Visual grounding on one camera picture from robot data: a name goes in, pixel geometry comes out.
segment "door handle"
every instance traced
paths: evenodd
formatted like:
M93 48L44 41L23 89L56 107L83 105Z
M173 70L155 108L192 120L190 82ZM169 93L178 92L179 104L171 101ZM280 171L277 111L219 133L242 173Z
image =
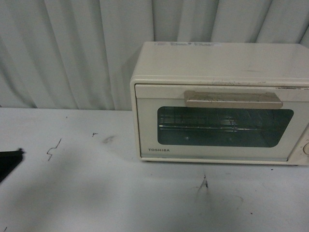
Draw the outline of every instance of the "door handle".
M237 109L280 109L283 103L275 93L207 93L185 91L187 107L237 108Z

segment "sticker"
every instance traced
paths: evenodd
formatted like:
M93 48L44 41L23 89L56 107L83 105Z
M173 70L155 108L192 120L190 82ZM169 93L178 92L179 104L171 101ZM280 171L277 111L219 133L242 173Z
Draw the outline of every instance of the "sticker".
M214 46L214 47L221 47L222 44L221 43L194 43L194 46L208 46L208 47L211 47L211 46Z
M155 45L163 46L163 45L169 45L169 43L167 43L167 42L157 42L157 43L155 43Z
M221 43L204 43L204 42L156 42L157 46L207 46L207 47L221 47Z
M187 42L187 43L184 43L184 42L170 42L170 45L172 46L190 46L190 45L193 45L192 42Z

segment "table surface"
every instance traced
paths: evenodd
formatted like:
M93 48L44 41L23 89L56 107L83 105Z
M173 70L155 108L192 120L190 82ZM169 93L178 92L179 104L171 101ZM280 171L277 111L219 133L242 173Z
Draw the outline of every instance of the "table surface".
M0 118L1 151L26 151L0 183L0 232L309 231L307 166L140 161L131 111Z

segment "oven window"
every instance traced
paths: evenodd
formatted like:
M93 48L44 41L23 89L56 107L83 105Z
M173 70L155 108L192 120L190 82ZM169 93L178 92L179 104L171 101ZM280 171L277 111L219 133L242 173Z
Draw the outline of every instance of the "oven window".
M158 109L163 145L274 147L287 128L288 109L222 109L164 106Z

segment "white toaster oven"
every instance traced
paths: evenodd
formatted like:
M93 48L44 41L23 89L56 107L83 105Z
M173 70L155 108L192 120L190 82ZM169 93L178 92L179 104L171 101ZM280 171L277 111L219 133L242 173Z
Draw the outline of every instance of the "white toaster oven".
M131 82L138 157L309 164L309 49L146 42Z

